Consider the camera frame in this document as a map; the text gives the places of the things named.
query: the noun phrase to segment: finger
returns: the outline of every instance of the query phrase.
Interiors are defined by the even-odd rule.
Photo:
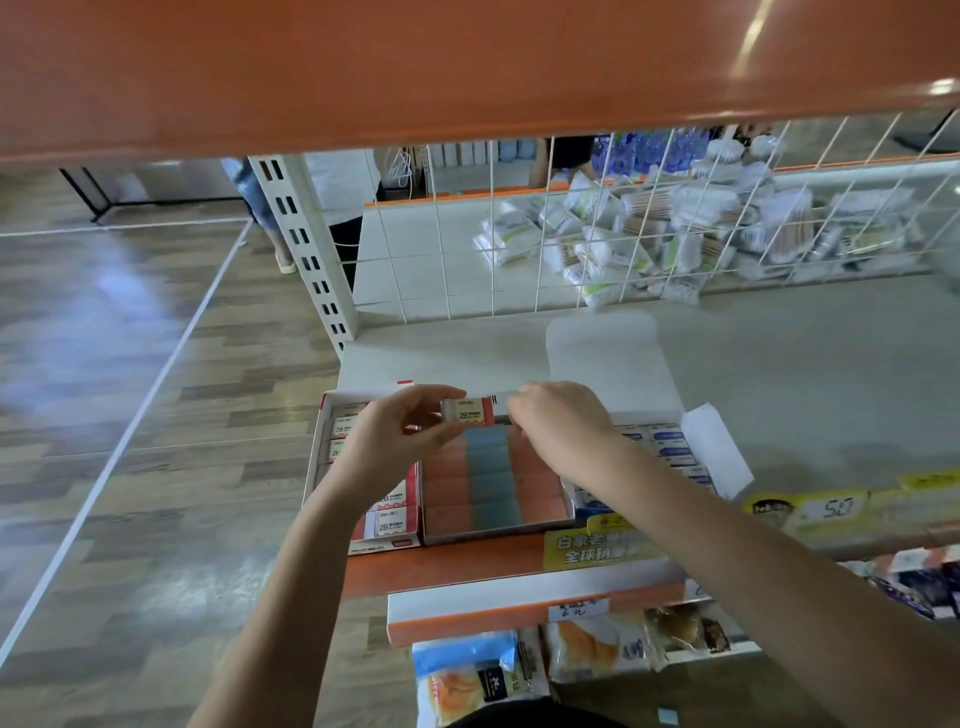
[[[404,426],[415,425],[417,427],[433,427],[442,422],[440,414],[437,412],[426,412],[423,410],[414,410],[403,420]]]
[[[413,448],[414,456],[418,460],[422,460],[442,448],[450,440],[462,435],[465,429],[467,429],[467,426],[462,423],[443,423],[404,439]]]
[[[440,400],[457,400],[466,395],[465,390],[447,384],[414,384],[411,387],[404,387],[387,399],[396,411],[406,415],[422,405],[436,406],[439,411]]]

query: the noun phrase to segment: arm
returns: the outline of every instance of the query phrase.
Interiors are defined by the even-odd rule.
[[[462,425],[441,425],[435,412],[441,399],[464,394],[439,385],[407,387],[363,409],[294,520],[191,728],[313,725],[353,527],[411,465],[463,432]]]
[[[527,384],[510,413],[540,457],[603,499],[849,725],[960,725],[960,648],[844,568],[621,437],[587,387]]]

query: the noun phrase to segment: yellow price label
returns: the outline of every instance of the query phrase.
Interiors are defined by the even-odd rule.
[[[906,491],[916,491],[923,488],[953,488],[960,485],[960,469],[931,471],[930,473],[904,473],[897,478],[897,482]]]

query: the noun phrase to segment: handwritten price label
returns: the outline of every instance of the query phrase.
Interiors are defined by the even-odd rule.
[[[851,521],[863,512],[867,497],[866,493],[848,493],[805,500],[801,518],[816,522]]]
[[[602,617],[610,613],[610,600],[584,599],[583,601],[571,601],[569,604],[553,604],[547,607],[546,611],[550,621]]]
[[[693,579],[684,582],[684,601],[706,601],[710,595]]]

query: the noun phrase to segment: white cable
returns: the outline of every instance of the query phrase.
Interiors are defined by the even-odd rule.
[[[396,178],[398,186],[410,185],[410,197],[414,196],[414,165],[406,147],[397,147],[394,160],[390,163],[389,178]]]

